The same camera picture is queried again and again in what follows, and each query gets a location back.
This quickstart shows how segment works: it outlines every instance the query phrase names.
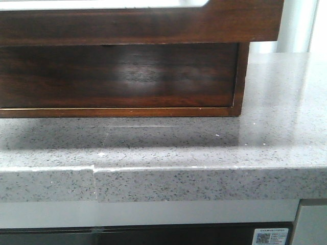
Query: speckled stone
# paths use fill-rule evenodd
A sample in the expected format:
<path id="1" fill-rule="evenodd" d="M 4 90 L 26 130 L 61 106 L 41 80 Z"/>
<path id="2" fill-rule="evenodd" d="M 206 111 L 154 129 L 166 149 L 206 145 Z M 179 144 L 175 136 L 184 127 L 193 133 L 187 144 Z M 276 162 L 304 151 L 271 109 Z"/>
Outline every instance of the speckled stone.
<path id="1" fill-rule="evenodd" d="M 0 119 L 1 201 L 326 198 L 326 67 L 250 55 L 240 117 Z"/>
<path id="2" fill-rule="evenodd" d="M 327 198 L 327 169 L 95 173 L 99 202 Z"/>
<path id="3" fill-rule="evenodd" d="M 0 173 L 0 202 L 67 200 L 96 200 L 92 171 Z"/>

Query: qr code sticker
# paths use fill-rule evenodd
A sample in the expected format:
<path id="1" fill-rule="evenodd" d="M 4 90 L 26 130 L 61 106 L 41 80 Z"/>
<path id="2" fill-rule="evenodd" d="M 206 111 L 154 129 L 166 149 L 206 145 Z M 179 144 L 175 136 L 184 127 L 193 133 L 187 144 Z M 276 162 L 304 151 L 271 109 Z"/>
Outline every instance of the qr code sticker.
<path id="1" fill-rule="evenodd" d="M 269 244 L 270 233 L 259 233 L 256 237 L 257 244 Z"/>

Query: wood grain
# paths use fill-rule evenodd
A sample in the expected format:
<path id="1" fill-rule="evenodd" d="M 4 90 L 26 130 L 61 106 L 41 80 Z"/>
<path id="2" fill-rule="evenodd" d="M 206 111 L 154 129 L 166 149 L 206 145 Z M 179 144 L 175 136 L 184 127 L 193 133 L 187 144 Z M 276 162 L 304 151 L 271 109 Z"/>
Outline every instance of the wood grain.
<path id="1" fill-rule="evenodd" d="M 0 107 L 227 107 L 237 47 L 0 48 Z"/>
<path id="2" fill-rule="evenodd" d="M 238 52 L 234 62 L 238 67 L 233 71 L 237 82 L 236 84 L 232 82 L 233 87 L 235 86 L 233 89 L 235 96 L 232 98 L 232 104 L 227 107 L 26 108 L 24 106 L 0 108 L 0 117 L 238 116 L 241 112 L 249 43 L 240 43 L 237 47 Z M 71 60 L 82 63 L 82 59 L 71 57 Z"/>
<path id="3" fill-rule="evenodd" d="M 1 11 L 0 46 L 276 40 L 283 0 L 210 0 L 202 8 Z"/>

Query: stone surface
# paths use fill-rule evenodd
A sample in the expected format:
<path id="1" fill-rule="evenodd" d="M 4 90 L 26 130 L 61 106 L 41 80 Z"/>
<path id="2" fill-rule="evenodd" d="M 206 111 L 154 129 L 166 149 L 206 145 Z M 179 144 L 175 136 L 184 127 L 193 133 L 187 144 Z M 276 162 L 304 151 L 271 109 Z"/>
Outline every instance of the stone surface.
<path id="1" fill-rule="evenodd" d="M 327 198 L 326 67 L 251 55 L 240 117 L 0 119 L 0 202 Z"/>

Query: label sticker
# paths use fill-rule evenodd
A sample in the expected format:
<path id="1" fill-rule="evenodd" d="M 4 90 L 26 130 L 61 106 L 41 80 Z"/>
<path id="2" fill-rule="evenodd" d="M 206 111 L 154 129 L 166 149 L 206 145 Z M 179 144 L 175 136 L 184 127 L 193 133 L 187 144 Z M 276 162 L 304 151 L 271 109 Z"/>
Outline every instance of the label sticker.
<path id="1" fill-rule="evenodd" d="M 255 229 L 252 245 L 285 245 L 288 228 Z"/>

